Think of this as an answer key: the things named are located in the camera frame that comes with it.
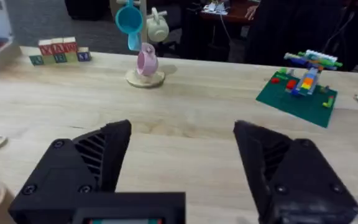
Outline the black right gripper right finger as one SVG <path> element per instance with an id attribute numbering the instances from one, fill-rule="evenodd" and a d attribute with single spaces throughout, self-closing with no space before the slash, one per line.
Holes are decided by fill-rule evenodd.
<path id="1" fill-rule="evenodd" d="M 233 133 L 259 223 L 352 223 L 358 202 L 316 144 L 237 120 Z"/>

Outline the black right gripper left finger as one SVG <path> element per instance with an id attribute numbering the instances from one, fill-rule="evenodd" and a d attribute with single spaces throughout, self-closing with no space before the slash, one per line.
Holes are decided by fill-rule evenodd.
<path id="1" fill-rule="evenodd" d="M 71 223 L 84 195 L 114 192 L 132 125 L 125 119 L 56 139 L 9 207 L 16 223 Z"/>

